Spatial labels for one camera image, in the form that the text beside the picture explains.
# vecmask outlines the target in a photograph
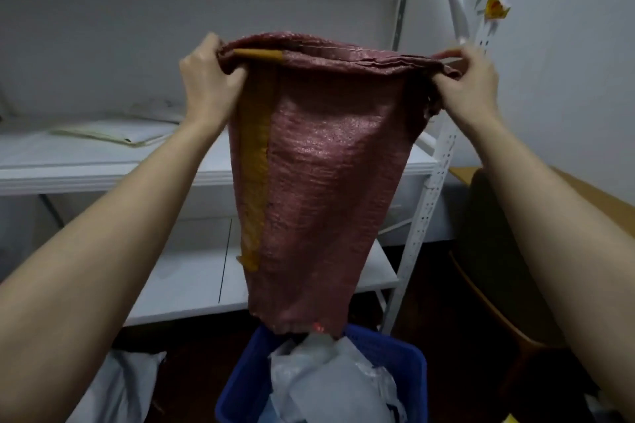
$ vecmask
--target yellow sticker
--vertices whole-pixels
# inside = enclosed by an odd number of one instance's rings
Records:
[[[507,17],[510,6],[501,0],[487,0],[485,4],[485,20],[504,19]]]

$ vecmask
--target person's right hand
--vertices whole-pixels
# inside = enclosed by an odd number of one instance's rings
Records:
[[[443,108],[468,138],[484,124],[500,121],[496,105],[498,74],[482,51],[466,44],[435,54],[433,58],[461,58],[450,64],[463,72],[461,79],[436,74],[433,81],[443,98]]]

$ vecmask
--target hand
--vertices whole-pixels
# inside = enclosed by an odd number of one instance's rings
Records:
[[[187,97],[184,123],[213,132],[225,127],[247,79],[245,66],[229,75],[220,69],[216,58],[219,46],[218,36],[209,33],[194,52],[179,61]]]
[[[501,122],[496,104],[498,74],[490,59],[470,44],[440,52],[433,58],[461,58],[450,64],[463,72],[461,79],[437,74],[433,81],[443,98],[443,107],[468,138],[484,124]]]

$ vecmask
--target shelf board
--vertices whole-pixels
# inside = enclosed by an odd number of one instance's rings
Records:
[[[240,254],[240,232],[240,222],[237,218],[233,218],[227,245],[223,285],[220,289],[220,304],[227,308],[226,311],[247,308],[247,283],[242,265],[236,260]],[[394,288],[398,281],[379,241],[375,240],[355,292]]]
[[[0,196],[107,191],[160,145],[127,147],[51,134],[54,124],[21,118],[0,123]],[[414,146],[404,174],[430,174],[436,164]],[[205,155],[194,185],[232,183],[229,138],[223,131]]]
[[[225,311],[218,304],[230,219],[179,221],[125,325]]]
[[[237,218],[179,221],[125,325],[247,308]],[[397,275],[377,240],[356,292],[394,288]]]

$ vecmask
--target person's left hand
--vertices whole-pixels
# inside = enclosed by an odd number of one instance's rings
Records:
[[[218,36],[209,33],[194,52],[179,61],[187,97],[184,122],[213,130],[225,126],[247,79],[245,66],[229,75],[220,69],[216,58],[219,46]]]

